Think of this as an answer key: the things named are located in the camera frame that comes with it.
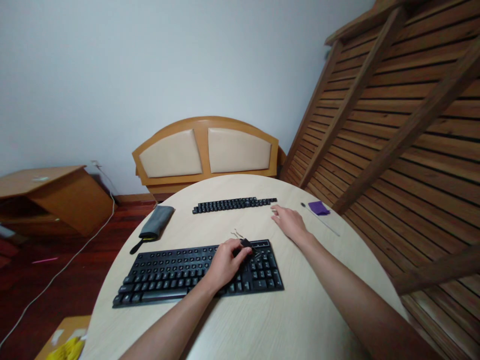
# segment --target cardboard box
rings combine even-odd
[[[87,315],[64,318],[35,360],[45,360],[51,352],[58,349],[71,338],[82,337],[87,334],[91,317],[91,315]]]

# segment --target wooden headboard frame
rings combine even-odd
[[[268,169],[228,173],[211,173],[209,160],[209,128],[237,130],[269,142],[271,144],[271,150]],[[190,129],[193,129],[194,131],[203,173],[196,175],[148,177],[142,162],[140,161],[140,154],[159,140]],[[275,177],[277,175],[277,159],[281,158],[281,156],[279,156],[279,141],[276,138],[261,131],[255,126],[247,124],[246,122],[222,116],[198,116],[174,122],[155,133],[151,138],[141,144],[132,153],[132,155],[136,164],[136,174],[140,177],[142,185],[147,186],[148,190],[152,194],[176,193],[177,191],[193,183],[225,174],[253,174]]]

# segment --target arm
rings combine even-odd
[[[412,326],[307,231],[297,211],[272,219],[300,249],[353,333],[374,359],[441,359]]]
[[[244,247],[234,257],[233,251],[240,247],[238,239],[221,244],[203,279],[140,336],[121,360],[178,359],[214,295],[234,277],[242,261],[252,253],[251,248]]]

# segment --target bed headboard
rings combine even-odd
[[[243,121],[199,116],[164,127],[132,155],[142,185],[172,194],[225,174],[275,177],[279,141]]]

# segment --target black keyboard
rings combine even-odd
[[[231,282],[216,295],[232,296],[284,289],[269,240],[250,242],[255,256],[245,259]],[[209,270],[217,245],[139,253],[113,308],[157,304],[181,299]]]
[[[270,205],[270,203],[276,203],[277,198],[260,199],[256,197],[242,197],[238,199],[219,200],[210,202],[200,202],[198,206],[195,206],[192,210],[194,214],[211,213],[222,210],[233,209],[245,209],[245,208],[257,208],[260,206]]]

